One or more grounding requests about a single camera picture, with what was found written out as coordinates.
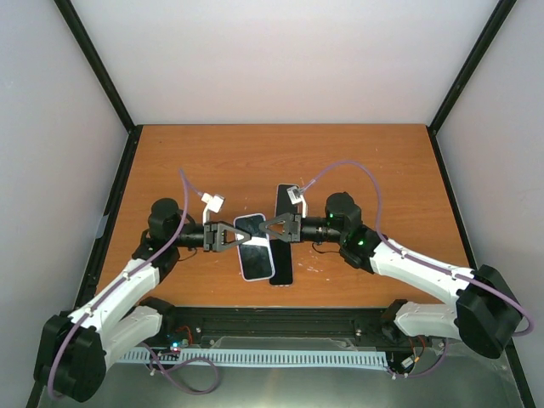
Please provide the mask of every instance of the brown tabletop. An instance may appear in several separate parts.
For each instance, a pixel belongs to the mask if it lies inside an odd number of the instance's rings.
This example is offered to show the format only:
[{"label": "brown tabletop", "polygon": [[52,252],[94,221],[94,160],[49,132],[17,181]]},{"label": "brown tabletop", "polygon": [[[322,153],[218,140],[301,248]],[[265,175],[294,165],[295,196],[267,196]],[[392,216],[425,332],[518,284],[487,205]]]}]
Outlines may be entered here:
[{"label": "brown tabletop", "polygon": [[[117,276],[147,228],[150,206],[162,197],[181,205],[182,167],[196,188],[226,198],[213,220],[244,214],[274,217],[277,184],[307,184],[323,167],[343,159],[363,163],[382,189],[382,230],[397,242],[448,263],[467,265],[456,223],[423,125],[145,126],[111,238],[99,289]],[[377,198],[356,167],[338,167],[306,195],[310,216],[323,216],[326,198],[347,191],[374,226]],[[191,192],[189,213],[204,208]],[[337,249],[325,244],[322,250]],[[309,243],[292,245],[294,283],[246,282],[237,251],[204,253],[178,263],[149,294],[186,306],[383,307],[396,298],[433,297],[400,281],[352,269],[335,253]],[[181,249],[181,256],[189,255]]]}]

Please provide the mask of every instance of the white arm segment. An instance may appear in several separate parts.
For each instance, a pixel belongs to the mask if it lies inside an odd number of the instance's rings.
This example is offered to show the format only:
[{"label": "white arm segment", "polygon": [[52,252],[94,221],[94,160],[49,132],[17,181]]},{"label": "white arm segment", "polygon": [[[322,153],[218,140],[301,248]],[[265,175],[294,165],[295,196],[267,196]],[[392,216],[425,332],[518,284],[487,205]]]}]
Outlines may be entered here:
[{"label": "white arm segment", "polygon": [[[125,280],[127,272],[134,270],[138,265],[145,262],[143,259],[131,259],[128,261],[125,269],[93,300],[85,304],[78,310],[73,311],[69,317],[73,322],[78,321],[83,314],[90,314],[90,308],[98,299],[110,288],[116,281]],[[119,323],[119,320],[128,312],[130,308],[137,303],[151,289],[155,288],[160,281],[159,269],[147,265],[135,276],[124,281],[99,307],[88,317],[82,327],[96,327],[96,332],[100,338],[107,338],[113,327]]]},{"label": "white arm segment", "polygon": [[102,347],[106,352],[105,369],[118,361],[133,347],[146,338],[155,336],[161,330],[162,316],[147,306],[138,306],[110,331],[107,338],[102,337]]},{"label": "white arm segment", "polygon": [[461,340],[453,322],[456,317],[455,306],[408,302],[399,309],[394,323],[408,337],[423,335]]},{"label": "white arm segment", "polygon": [[[449,269],[454,275],[473,277],[470,268],[449,265],[404,248],[393,240],[388,241],[403,251],[404,254],[410,254],[431,264]],[[437,270],[404,258],[403,255],[393,251],[383,242],[376,247],[374,253],[375,255],[371,258],[371,266],[375,273],[403,281],[408,285],[433,295],[452,308],[455,308],[456,300],[459,298],[456,294],[457,291],[459,289],[464,290],[468,286],[468,282],[464,280],[452,279]]]}]

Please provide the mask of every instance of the black wire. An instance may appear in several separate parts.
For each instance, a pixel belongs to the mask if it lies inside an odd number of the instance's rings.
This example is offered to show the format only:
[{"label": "black wire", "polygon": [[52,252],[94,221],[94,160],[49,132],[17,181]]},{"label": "black wire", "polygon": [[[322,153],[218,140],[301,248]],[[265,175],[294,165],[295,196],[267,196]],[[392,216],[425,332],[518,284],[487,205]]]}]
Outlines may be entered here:
[{"label": "black wire", "polygon": [[340,252],[340,251],[320,251],[319,249],[315,247],[315,242],[312,242],[312,249],[314,249],[314,251],[316,251],[317,253],[339,253]]},{"label": "black wire", "polygon": [[178,262],[183,262],[183,261],[186,261],[188,259],[191,259],[194,256],[196,256],[196,254],[198,253],[198,248],[188,248],[188,250],[190,252],[193,252],[193,253],[191,253],[187,258],[179,259]]}]

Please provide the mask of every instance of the robotic arm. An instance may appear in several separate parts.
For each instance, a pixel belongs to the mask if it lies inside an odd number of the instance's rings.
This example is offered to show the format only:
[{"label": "robotic arm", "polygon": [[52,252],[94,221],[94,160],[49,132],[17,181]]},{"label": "robotic arm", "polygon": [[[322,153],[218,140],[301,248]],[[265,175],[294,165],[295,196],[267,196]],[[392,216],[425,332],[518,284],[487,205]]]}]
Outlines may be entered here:
[{"label": "robotic arm", "polygon": [[[207,199],[204,224],[196,224],[188,217],[189,222],[181,229],[174,245],[129,277],[129,272],[150,259],[179,227],[181,211],[175,200],[165,198],[153,205],[149,229],[143,232],[138,248],[123,271],[83,307],[69,314],[53,316],[43,327],[34,369],[36,381],[43,385],[48,383],[60,345],[74,324],[85,315],[88,317],[83,319],[70,340],[54,377],[54,390],[79,402],[94,395],[105,373],[127,351],[161,330],[172,329],[167,327],[167,315],[173,309],[172,305],[148,298],[132,311],[131,308],[173,270],[179,260],[178,247],[222,252],[251,239],[248,233],[230,224],[209,222],[207,212],[217,212],[223,199],[218,196],[204,199]],[[237,240],[228,242],[227,232],[232,232]]]},{"label": "robotic arm", "polygon": [[[303,201],[293,189],[293,203]],[[362,224],[361,210],[348,193],[336,193],[326,201],[324,218],[286,213],[260,225],[260,229],[285,242],[336,242],[340,255],[353,268],[389,276],[433,295],[443,304],[416,304],[396,300],[385,312],[383,334],[392,341],[400,333],[462,340],[475,352],[498,358],[522,315],[510,304],[482,290],[471,281],[483,282],[516,301],[496,269],[462,268],[425,257],[401,246]],[[274,225],[283,227],[281,232]],[[437,272],[448,271],[450,275]]]}]

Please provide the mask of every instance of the gray floor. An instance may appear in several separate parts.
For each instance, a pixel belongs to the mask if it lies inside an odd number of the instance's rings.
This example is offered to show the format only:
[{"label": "gray floor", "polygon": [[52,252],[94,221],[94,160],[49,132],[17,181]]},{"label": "gray floor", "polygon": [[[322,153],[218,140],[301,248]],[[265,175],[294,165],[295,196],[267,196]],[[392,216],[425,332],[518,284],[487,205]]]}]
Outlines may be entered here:
[{"label": "gray floor", "polygon": [[[427,364],[435,356],[426,353]],[[503,356],[487,360],[463,344],[450,347],[444,364],[431,376],[396,379],[381,371],[356,369],[221,368],[222,383],[209,395],[191,396],[144,365],[114,365],[99,392],[84,404],[70,399],[40,407],[522,407]],[[208,367],[187,367],[175,374],[195,388],[212,381]]]}]

